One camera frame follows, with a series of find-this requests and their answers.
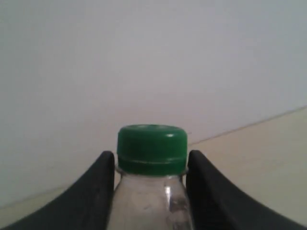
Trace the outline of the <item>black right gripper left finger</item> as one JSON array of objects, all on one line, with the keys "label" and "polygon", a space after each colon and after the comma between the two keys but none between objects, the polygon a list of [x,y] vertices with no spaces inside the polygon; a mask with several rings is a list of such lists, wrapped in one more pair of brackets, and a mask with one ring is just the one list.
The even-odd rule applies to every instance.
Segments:
[{"label": "black right gripper left finger", "polygon": [[105,230],[114,193],[115,157],[104,151],[66,191],[7,230]]}]

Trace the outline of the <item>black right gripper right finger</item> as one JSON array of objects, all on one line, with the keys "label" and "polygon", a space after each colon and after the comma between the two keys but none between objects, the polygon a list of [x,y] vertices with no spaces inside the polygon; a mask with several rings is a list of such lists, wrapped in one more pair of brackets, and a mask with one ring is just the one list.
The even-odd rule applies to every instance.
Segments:
[{"label": "black right gripper right finger", "polygon": [[189,153],[186,188],[197,230],[305,230],[228,180],[199,150]]}]

